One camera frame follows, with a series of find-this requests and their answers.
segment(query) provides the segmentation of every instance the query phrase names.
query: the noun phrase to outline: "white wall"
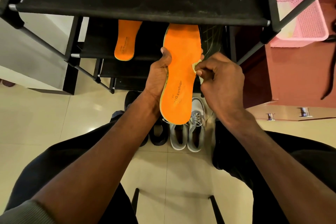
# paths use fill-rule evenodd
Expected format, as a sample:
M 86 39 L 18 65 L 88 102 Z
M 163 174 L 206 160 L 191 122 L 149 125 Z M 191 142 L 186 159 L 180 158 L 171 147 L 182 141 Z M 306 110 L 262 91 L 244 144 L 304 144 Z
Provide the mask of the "white wall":
M 26 13 L 20 13 L 20 16 L 29 30 L 65 53 L 72 17 Z M 56 54 L 12 28 L 2 19 L 0 66 L 0 78 L 28 88 L 34 85 L 34 88 L 54 90 L 62 90 L 67 69 L 67 64 Z

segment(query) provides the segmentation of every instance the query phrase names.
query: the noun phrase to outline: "sleeve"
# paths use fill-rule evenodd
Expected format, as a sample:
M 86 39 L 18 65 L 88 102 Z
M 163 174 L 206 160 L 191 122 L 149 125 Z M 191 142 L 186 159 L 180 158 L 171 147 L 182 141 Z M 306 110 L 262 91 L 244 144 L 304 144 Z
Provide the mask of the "sleeve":
M 56 224 L 47 211 L 36 201 L 28 200 L 4 212 L 0 224 Z

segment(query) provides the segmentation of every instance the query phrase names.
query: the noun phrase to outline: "plastic basket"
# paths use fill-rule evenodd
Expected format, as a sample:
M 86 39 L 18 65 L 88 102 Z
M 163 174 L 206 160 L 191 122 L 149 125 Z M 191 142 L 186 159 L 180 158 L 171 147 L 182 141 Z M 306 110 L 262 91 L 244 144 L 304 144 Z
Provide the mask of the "plastic basket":
M 302 0 L 276 0 L 289 2 L 292 9 Z M 294 34 L 290 38 L 281 38 L 277 35 L 271 40 L 271 47 L 303 47 L 307 44 L 323 41 L 329 36 L 328 28 L 318 0 L 314 1 L 296 18 Z

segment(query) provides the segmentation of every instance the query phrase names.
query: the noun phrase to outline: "shoe rack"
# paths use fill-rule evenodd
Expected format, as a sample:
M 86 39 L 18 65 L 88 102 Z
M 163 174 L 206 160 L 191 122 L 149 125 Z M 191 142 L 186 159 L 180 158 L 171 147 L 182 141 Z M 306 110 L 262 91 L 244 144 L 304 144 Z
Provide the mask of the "shoe rack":
M 234 62 L 242 64 L 313 1 L 302 1 L 281 22 L 276 0 L 1 0 L 0 17 L 114 93 L 115 89 L 144 89 L 150 65 L 161 57 L 169 23 L 199 25 L 206 57 L 224 50 Z M 65 55 L 25 28 L 19 12 L 74 16 Z M 83 17 L 89 17 L 88 30 L 85 42 L 78 42 Z M 130 61 L 114 58 L 118 19 L 143 21 Z M 264 28 L 259 43 L 240 60 L 230 40 L 231 26 Z M 94 74 L 79 66 L 80 58 L 96 59 Z M 102 77 L 111 78 L 109 86 L 101 83 Z M 198 77 L 194 92 L 200 92 Z

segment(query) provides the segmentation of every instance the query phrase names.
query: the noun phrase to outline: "person's left hand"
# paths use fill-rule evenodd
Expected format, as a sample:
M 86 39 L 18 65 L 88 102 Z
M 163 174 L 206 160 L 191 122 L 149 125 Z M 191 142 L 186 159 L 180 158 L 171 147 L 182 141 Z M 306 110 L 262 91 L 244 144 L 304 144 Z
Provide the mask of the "person's left hand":
M 168 65 L 171 63 L 170 52 L 165 47 L 161 48 L 161 52 L 162 58 L 150 66 L 144 90 L 151 94 L 158 103 L 160 103 L 161 94 L 166 84 Z

